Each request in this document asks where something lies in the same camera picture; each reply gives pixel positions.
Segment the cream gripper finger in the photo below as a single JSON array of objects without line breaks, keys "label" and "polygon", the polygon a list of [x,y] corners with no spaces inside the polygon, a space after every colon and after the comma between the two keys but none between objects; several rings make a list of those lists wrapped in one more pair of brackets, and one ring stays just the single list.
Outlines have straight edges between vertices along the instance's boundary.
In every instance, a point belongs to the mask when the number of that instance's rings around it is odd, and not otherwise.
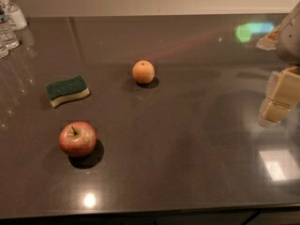
[{"label": "cream gripper finger", "polygon": [[259,109],[258,124],[264,128],[278,125],[300,102],[300,67],[272,71]]}]

